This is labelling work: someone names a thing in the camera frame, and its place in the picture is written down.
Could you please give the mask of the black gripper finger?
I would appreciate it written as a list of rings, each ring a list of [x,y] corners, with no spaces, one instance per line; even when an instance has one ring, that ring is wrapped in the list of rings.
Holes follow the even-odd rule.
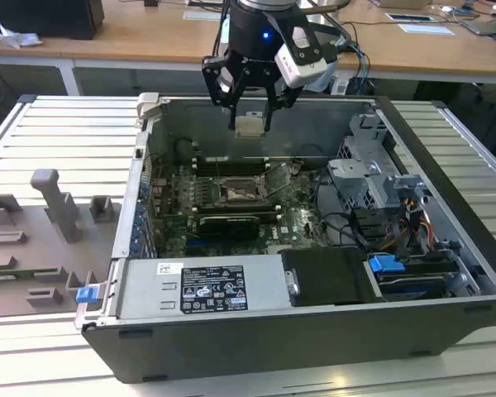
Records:
[[[250,77],[250,68],[239,55],[206,56],[202,62],[204,81],[215,106],[228,109],[228,129],[236,129],[236,107]]]
[[[264,70],[264,88],[267,96],[263,112],[265,132],[271,128],[273,113],[282,108],[291,108],[301,93],[300,87],[290,88],[287,84],[284,85],[283,91],[277,93],[275,85],[282,79],[281,73],[276,68]]]

